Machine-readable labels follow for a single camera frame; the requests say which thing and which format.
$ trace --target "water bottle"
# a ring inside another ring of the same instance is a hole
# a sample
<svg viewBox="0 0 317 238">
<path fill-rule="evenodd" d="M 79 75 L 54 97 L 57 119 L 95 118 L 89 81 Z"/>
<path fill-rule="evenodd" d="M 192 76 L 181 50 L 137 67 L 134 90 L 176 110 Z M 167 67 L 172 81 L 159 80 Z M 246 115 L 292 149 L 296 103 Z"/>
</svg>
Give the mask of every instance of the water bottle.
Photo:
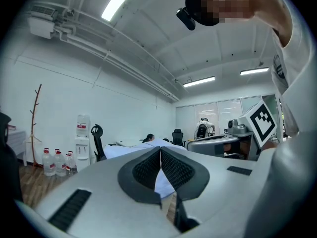
<svg viewBox="0 0 317 238">
<path fill-rule="evenodd" d="M 77 173 L 77 166 L 72 151 L 66 154 L 66 172 L 69 177 Z"/>
<path fill-rule="evenodd" d="M 42 156 L 42 163 L 43 163 L 44 174 L 46 176 L 51 177 L 51 176 L 55 175 L 54 158 L 50 154 L 48 148 L 44 148 L 44 154 Z"/>
<path fill-rule="evenodd" d="M 60 177 L 64 177 L 66 175 L 65 158 L 59 149 L 55 149 L 55 152 L 54 160 L 56 174 Z"/>
</svg>

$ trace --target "black office chair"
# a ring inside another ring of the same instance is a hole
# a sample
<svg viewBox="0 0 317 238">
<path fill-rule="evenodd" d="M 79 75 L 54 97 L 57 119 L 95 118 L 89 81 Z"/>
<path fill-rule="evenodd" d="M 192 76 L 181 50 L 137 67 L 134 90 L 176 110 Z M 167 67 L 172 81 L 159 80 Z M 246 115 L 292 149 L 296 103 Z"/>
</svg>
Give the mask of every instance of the black office chair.
<svg viewBox="0 0 317 238">
<path fill-rule="evenodd" d="M 205 124 L 201 124 L 198 127 L 196 138 L 204 138 L 206 136 L 207 126 Z"/>
<path fill-rule="evenodd" d="M 182 133 L 182 130 L 175 129 L 174 132 L 172 133 L 172 136 L 173 136 L 173 142 L 172 142 L 173 145 L 181 145 L 185 147 L 186 141 L 183 140 L 184 133 Z"/>
<path fill-rule="evenodd" d="M 97 162 L 100 160 L 106 160 L 106 156 L 103 150 L 103 145 L 101 143 L 101 139 L 100 137 L 103 135 L 104 131 L 103 128 L 101 128 L 98 124 L 95 124 L 94 127 L 91 128 L 90 133 L 94 136 L 94 141 L 95 141 L 95 145 L 96 145 L 96 150 L 97 153 L 95 153 Z"/>
</svg>

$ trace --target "wooden coat rack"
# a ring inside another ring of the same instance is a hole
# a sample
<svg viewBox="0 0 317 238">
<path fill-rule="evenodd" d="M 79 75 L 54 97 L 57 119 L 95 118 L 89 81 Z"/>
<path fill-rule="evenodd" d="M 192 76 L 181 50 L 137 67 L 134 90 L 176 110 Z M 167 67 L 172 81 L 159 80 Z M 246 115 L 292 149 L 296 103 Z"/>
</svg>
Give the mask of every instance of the wooden coat rack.
<svg viewBox="0 0 317 238">
<path fill-rule="evenodd" d="M 43 167 L 43 165 L 38 164 L 35 160 L 35 154 L 34 154 L 34 143 L 41 143 L 41 140 L 39 140 L 36 136 L 34 136 L 33 134 L 33 127 L 36 125 L 36 123 L 34 123 L 34 116 L 35 116 L 35 108 L 36 106 L 39 104 L 37 103 L 38 101 L 38 97 L 39 97 L 39 93 L 41 90 L 42 84 L 40 84 L 39 89 L 36 92 L 36 98 L 35 98 L 35 102 L 34 102 L 34 106 L 33 106 L 33 111 L 30 110 L 30 112 L 32 113 L 32 125 L 31 125 L 31 135 L 29 136 L 29 140 L 26 141 L 25 143 L 31 143 L 32 145 L 32 155 L 33 155 L 33 166 L 34 167 Z"/>
</svg>

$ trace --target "white wall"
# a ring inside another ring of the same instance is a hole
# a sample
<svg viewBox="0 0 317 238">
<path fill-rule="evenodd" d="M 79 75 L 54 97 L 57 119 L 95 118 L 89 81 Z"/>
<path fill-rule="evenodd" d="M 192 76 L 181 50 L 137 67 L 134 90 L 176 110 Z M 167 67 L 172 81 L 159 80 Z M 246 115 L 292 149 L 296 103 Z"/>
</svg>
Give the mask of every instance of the white wall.
<svg viewBox="0 0 317 238">
<path fill-rule="evenodd" d="M 94 81 L 102 65 L 100 77 Z M 171 139 L 175 108 L 169 100 L 131 79 L 107 62 L 59 40 L 25 33 L 12 34 L 1 54 L 0 106 L 11 125 L 31 131 L 36 93 L 42 84 L 35 115 L 36 160 L 44 147 L 74 151 L 77 115 L 88 114 L 103 130 L 103 145 L 119 139 L 142 139 L 148 133 Z M 91 154 L 95 144 L 90 135 Z M 27 144 L 27 160 L 32 161 Z"/>
</svg>

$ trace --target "desk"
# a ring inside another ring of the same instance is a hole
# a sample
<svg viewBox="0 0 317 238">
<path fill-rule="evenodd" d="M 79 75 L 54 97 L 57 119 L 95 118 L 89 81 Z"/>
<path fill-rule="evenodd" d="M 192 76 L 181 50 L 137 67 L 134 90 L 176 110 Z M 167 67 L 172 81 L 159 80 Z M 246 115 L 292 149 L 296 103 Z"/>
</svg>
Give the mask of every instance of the desk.
<svg viewBox="0 0 317 238">
<path fill-rule="evenodd" d="M 133 147 L 133 146 L 141 144 L 142 142 L 139 139 L 126 139 L 126 140 L 117 141 L 116 143 L 117 145 L 120 145 L 120 146 Z"/>
</svg>

